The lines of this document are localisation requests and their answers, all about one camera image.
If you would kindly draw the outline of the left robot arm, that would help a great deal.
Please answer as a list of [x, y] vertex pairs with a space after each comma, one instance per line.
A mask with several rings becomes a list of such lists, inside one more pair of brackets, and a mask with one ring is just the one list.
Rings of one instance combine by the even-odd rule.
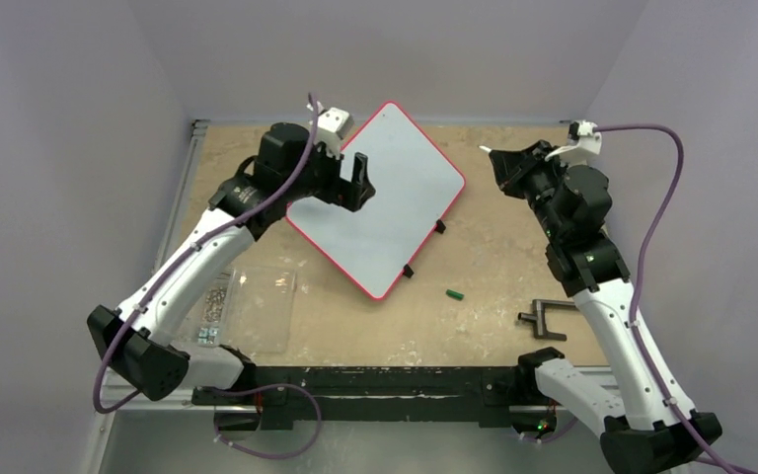
[[87, 326], [102, 359], [135, 394], [162, 400], [181, 387], [213, 387], [229, 403], [254, 394], [248, 359], [224, 345], [184, 347], [174, 341], [190, 310], [241, 253], [258, 242], [288, 206], [316, 198], [350, 212], [375, 194], [368, 158], [355, 155], [349, 179], [341, 176], [342, 142], [350, 120], [329, 117], [309, 128], [274, 124], [258, 152], [244, 160], [209, 199], [196, 227], [150, 279], [114, 308], [97, 306]]

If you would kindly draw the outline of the red-framed whiteboard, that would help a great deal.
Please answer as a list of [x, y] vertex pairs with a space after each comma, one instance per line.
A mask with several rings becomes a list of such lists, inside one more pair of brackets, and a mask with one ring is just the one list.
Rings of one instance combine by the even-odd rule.
[[353, 155], [368, 156], [376, 194], [350, 212], [317, 199], [287, 211], [288, 223], [374, 300], [383, 299], [435, 232], [466, 179], [397, 103], [383, 104], [346, 142], [342, 175]]

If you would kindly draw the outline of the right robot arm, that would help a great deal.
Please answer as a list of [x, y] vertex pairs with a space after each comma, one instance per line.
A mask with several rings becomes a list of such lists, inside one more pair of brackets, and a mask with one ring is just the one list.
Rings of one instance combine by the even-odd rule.
[[525, 200], [540, 223], [551, 273], [588, 322], [618, 392], [552, 348], [520, 357], [516, 392], [568, 409], [597, 436], [615, 473], [663, 473], [690, 463], [721, 436], [720, 421], [699, 411], [676, 382], [641, 316], [629, 269], [604, 230], [612, 206], [608, 178], [563, 162], [558, 150], [540, 140], [486, 152], [499, 190]]

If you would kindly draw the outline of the green marker cap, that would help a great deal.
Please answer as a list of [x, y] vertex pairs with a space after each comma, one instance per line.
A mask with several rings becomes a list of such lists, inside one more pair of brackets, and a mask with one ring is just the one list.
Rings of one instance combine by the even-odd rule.
[[445, 294], [455, 300], [461, 301], [465, 298], [465, 295], [459, 291], [453, 289], [446, 289]]

